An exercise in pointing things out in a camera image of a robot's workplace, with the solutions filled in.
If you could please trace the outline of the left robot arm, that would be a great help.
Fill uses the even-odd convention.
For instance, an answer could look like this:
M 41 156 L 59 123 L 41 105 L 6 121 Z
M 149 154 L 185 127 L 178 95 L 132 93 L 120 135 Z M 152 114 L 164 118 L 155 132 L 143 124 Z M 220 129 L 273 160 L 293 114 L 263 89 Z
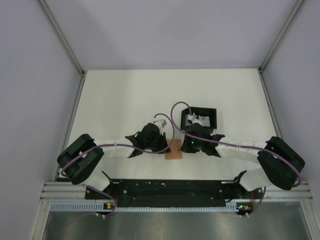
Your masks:
M 78 137 L 57 158 L 61 175 L 72 184 L 90 186 L 102 198 L 114 191 L 112 181 L 98 164 L 106 159 L 135 158 L 143 153 L 169 153 L 164 119 L 148 123 L 141 131 L 116 140 L 98 140 L 85 133 Z

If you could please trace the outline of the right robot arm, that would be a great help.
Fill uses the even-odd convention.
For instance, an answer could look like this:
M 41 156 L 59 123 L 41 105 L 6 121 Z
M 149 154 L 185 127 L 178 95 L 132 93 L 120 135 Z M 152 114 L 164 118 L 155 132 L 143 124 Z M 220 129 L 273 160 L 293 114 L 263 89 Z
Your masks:
M 233 192 L 239 198 L 245 198 L 251 191 L 276 186 L 289 191 L 302 183 L 301 171 L 305 161 L 281 138 L 269 140 L 245 141 L 226 137 L 223 134 L 210 134 L 207 127 L 192 123 L 182 130 L 184 142 L 182 151 L 199 151 L 217 158 L 231 158 L 258 164 L 254 170 L 244 170 L 233 185 Z

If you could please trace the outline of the brown leather card holder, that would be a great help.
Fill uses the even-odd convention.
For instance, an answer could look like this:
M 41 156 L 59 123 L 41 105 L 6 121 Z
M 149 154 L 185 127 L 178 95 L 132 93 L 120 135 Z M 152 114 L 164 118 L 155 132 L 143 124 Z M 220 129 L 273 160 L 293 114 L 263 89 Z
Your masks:
M 180 139 L 175 139 L 170 145 L 170 152 L 165 153 L 166 160 L 181 160 L 183 152 L 181 151 L 182 142 Z

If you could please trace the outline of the black plastic card box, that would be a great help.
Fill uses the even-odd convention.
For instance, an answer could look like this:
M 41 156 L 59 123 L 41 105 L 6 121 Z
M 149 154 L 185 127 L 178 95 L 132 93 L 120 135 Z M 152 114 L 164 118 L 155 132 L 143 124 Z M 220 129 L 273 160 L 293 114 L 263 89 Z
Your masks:
M 217 129 L 217 109 L 206 107 L 194 107 L 191 106 L 191 113 L 188 108 L 181 111 L 180 128 L 183 130 L 187 126 L 191 125 L 193 120 L 198 120 L 203 127 L 215 130 Z

